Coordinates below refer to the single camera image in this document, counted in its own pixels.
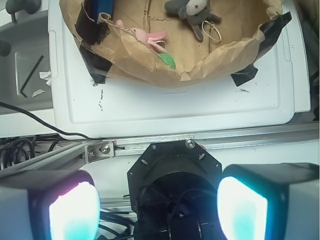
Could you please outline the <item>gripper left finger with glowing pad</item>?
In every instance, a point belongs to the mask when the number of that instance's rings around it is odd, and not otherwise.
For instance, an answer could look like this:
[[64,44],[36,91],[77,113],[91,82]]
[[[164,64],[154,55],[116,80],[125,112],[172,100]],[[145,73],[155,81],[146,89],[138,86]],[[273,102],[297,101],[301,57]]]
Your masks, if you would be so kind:
[[100,197],[84,170],[2,170],[2,240],[93,240]]

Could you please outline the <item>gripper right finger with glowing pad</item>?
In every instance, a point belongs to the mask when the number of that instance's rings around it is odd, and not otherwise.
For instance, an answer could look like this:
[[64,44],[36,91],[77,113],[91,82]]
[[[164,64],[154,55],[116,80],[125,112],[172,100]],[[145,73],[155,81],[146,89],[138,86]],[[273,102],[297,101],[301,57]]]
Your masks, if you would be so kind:
[[318,240],[320,167],[231,164],[218,185],[217,212],[228,240]]

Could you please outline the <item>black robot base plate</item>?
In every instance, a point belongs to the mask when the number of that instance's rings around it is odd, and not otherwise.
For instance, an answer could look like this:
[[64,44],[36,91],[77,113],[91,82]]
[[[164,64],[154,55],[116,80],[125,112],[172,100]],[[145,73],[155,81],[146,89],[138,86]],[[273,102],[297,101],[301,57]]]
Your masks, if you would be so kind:
[[207,151],[141,155],[127,172],[136,240],[223,240],[217,191],[222,165]]

